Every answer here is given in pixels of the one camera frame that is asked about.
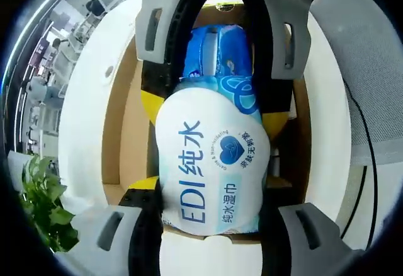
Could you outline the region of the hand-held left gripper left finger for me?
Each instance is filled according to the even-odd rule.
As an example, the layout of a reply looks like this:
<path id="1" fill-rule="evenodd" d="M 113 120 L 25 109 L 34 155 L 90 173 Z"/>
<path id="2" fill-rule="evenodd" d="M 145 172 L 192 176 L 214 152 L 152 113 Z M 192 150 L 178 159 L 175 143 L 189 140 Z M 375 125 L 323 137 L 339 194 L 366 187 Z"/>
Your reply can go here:
<path id="1" fill-rule="evenodd" d="M 137 181 L 99 222 L 96 249 L 109 275 L 160 275 L 162 193 L 156 176 Z"/>

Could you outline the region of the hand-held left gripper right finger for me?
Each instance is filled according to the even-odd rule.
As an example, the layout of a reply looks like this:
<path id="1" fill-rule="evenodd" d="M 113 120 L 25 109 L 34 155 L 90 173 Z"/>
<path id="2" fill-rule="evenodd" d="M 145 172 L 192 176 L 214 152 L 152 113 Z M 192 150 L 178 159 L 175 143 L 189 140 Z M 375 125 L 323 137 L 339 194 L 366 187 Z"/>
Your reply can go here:
<path id="1" fill-rule="evenodd" d="M 350 248 L 338 225 L 312 203 L 294 204 L 266 190 L 259 212 L 262 275 L 349 275 L 364 254 Z"/>

